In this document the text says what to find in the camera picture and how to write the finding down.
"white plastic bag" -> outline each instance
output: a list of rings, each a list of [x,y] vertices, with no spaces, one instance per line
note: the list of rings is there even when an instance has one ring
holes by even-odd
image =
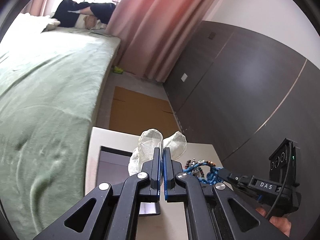
[[[171,159],[176,160],[184,154],[187,149],[186,137],[179,131],[163,140],[163,147],[170,148]]]
[[[138,147],[134,149],[132,156],[130,157],[128,165],[130,176],[139,173],[144,162],[152,160],[155,147],[159,147],[162,152],[162,134],[156,129],[144,131],[140,135]]]
[[[129,175],[139,173],[142,165],[153,158],[155,147],[160,148],[162,154],[164,147],[170,148],[171,158],[178,159],[187,149],[186,137],[179,131],[169,138],[163,139],[162,134],[156,129],[144,131],[138,141],[138,147],[134,149],[128,165]]]

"yellow object on floor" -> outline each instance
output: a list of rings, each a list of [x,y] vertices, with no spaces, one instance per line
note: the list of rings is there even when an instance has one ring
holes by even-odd
[[[112,72],[113,73],[117,73],[117,74],[122,74],[123,73],[123,69],[119,68],[119,67],[114,67]]]
[[[179,131],[169,102],[116,87],[109,130],[141,135],[151,128],[161,132],[164,138]]]

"white wall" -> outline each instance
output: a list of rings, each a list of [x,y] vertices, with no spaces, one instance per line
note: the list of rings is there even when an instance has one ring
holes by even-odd
[[[216,0],[203,20],[269,36],[320,68],[320,37],[292,0]]]

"bed sheet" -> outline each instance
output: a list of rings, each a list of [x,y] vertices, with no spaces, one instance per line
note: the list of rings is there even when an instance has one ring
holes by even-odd
[[[0,61],[0,198],[20,240],[84,196],[95,105],[119,43],[58,28]]]

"gray floor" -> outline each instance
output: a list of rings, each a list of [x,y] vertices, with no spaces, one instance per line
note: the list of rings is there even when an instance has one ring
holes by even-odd
[[[116,86],[169,101],[162,83],[142,79],[126,72],[123,74],[110,72],[101,98],[97,122],[95,124],[97,127],[109,128],[111,105]]]

